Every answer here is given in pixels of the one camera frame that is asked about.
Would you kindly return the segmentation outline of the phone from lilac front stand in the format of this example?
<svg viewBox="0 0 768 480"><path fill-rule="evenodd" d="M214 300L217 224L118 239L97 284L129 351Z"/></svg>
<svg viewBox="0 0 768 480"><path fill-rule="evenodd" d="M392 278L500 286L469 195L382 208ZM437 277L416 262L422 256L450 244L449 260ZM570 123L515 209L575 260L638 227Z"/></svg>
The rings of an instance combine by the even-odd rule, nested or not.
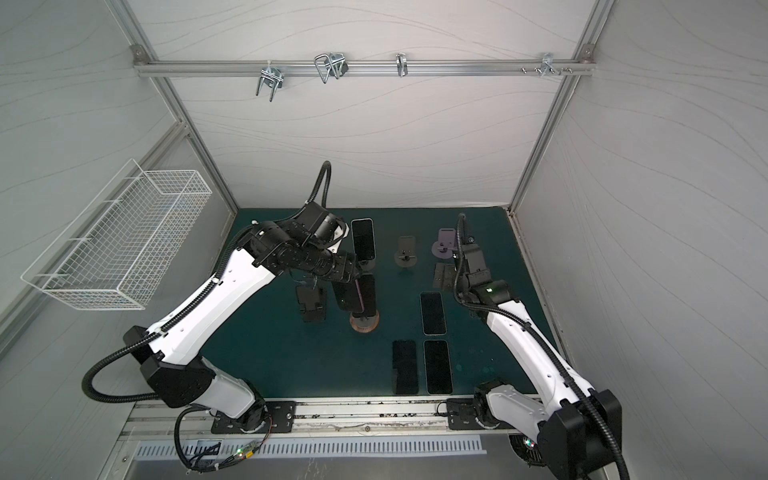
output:
<svg viewBox="0 0 768 480"><path fill-rule="evenodd" d="M446 334L447 326L441 293L421 293L420 305L424 334L428 336Z"/></svg>

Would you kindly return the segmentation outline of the phone from lilac stand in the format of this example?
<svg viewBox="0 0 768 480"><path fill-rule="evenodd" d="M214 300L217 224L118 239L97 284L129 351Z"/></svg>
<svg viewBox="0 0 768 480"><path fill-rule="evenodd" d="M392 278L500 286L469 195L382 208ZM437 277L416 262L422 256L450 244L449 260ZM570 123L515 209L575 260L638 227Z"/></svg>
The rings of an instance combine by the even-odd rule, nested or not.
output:
<svg viewBox="0 0 768 480"><path fill-rule="evenodd" d="M392 383L395 395L419 392L417 350L413 340L392 343Z"/></svg>
<svg viewBox="0 0 768 480"><path fill-rule="evenodd" d="M420 305L424 334L428 336L446 334L447 326L441 293L421 293Z"/></svg>

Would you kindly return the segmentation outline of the phone from grey stand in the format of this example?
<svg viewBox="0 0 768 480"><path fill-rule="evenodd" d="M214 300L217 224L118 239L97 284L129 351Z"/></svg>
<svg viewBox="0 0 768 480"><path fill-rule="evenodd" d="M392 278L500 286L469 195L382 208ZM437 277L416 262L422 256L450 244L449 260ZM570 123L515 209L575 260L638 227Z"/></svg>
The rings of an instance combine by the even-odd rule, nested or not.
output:
<svg viewBox="0 0 768 480"><path fill-rule="evenodd" d="M448 395L453 392L448 344L444 340L424 342L425 373L429 394Z"/></svg>

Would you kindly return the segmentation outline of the wooden round phone stand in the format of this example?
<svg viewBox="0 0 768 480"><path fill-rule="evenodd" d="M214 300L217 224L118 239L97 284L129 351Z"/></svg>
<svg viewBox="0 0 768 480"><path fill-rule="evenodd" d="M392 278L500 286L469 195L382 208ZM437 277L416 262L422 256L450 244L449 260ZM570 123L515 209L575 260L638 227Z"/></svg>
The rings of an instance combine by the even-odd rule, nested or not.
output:
<svg viewBox="0 0 768 480"><path fill-rule="evenodd" d="M365 316L363 314L351 313L349 317L349 323L351 328L362 334L367 334L374 331L380 321L379 312L374 313L371 316Z"/></svg>

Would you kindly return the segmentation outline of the phone from lilac back stand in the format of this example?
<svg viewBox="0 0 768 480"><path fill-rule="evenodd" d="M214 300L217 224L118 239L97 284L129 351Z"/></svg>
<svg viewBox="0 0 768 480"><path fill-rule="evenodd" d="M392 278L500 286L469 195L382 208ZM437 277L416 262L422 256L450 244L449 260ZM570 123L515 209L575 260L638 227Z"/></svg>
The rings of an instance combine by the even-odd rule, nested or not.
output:
<svg viewBox="0 0 768 480"><path fill-rule="evenodd" d="M417 350L413 340L392 343L392 383L395 395L419 392Z"/></svg>

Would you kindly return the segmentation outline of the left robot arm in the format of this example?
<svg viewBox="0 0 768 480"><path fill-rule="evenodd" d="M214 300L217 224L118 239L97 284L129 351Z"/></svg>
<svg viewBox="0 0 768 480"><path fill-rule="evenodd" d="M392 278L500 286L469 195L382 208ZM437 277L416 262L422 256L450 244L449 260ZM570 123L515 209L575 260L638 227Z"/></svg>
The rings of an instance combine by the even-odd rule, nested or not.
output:
<svg viewBox="0 0 768 480"><path fill-rule="evenodd" d="M229 419L245 432L257 430L268 415L264 397L248 381L213 365L201 349L243 303L288 270L329 282L354 281L359 275L354 257L339 249L348 234L348 226L333 215L311 228L285 220L253 222L241 229L203 285L163 319L127 332L125 347L84 374L83 393L107 404L161 400L171 408L197 407ZM98 391L95 377L128 355L139 362L150 392Z"/></svg>

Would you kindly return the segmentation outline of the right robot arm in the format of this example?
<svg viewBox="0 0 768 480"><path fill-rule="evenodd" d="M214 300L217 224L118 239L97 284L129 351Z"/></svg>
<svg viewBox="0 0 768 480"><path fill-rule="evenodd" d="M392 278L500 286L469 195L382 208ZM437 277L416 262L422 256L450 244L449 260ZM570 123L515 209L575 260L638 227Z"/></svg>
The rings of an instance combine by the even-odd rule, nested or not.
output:
<svg viewBox="0 0 768 480"><path fill-rule="evenodd" d="M629 478L619 399L596 390L561 356L507 283L492 277L478 245L458 242L453 258L455 300L502 341L538 394L531 398L509 383L487 382L475 394L478 423L514 427L558 479L585 479L608 465Z"/></svg>

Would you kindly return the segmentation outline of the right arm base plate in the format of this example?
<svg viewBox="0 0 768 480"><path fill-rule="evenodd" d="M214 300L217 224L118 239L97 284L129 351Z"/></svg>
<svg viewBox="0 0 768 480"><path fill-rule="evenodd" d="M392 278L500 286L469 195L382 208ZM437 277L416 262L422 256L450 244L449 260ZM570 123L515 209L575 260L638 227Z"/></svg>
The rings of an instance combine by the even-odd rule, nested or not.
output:
<svg viewBox="0 0 768 480"><path fill-rule="evenodd" d="M451 431L479 431L482 429L477 421L472 398L448 398L442 409L447 419L448 428Z"/></svg>

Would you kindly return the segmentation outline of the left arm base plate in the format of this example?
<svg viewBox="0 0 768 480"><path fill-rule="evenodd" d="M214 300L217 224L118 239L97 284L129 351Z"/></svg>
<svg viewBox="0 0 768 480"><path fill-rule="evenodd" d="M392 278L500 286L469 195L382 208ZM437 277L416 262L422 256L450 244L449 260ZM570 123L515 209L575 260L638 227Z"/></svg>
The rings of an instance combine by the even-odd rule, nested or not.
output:
<svg viewBox="0 0 768 480"><path fill-rule="evenodd" d="M294 401L257 400L243 415L214 415L211 433L218 435L290 433L295 418Z"/></svg>

